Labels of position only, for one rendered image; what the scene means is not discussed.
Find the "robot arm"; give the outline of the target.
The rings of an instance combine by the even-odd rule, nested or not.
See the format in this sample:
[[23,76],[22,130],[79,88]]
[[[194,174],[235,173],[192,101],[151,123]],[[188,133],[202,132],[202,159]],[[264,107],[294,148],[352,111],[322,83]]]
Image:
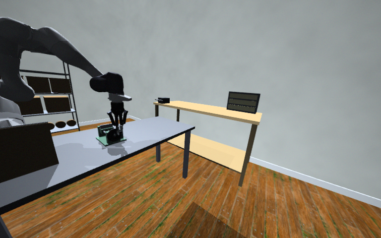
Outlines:
[[51,52],[63,62],[86,71],[92,77],[90,87],[96,92],[108,92],[112,102],[132,100],[124,95],[120,74],[100,72],[55,29],[46,26],[34,29],[12,18],[0,17],[0,127],[25,124],[15,102],[30,101],[35,96],[34,90],[20,76],[20,59],[25,50]]

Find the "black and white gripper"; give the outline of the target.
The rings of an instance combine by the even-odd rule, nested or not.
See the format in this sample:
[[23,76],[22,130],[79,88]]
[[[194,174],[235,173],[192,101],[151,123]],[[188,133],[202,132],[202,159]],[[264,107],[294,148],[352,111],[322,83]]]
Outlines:
[[[115,121],[114,121],[114,118],[112,116],[112,113],[115,116]],[[123,113],[124,113],[124,116],[123,116]],[[123,102],[111,102],[111,111],[108,112],[107,114],[110,117],[112,125],[116,126],[117,135],[120,135],[120,131],[123,134],[123,125],[126,123],[127,113],[128,113],[128,111],[126,111],[124,109],[124,103]],[[119,116],[119,120],[120,120],[120,126],[119,126],[118,116]],[[119,127],[120,127],[120,129],[119,129]]]

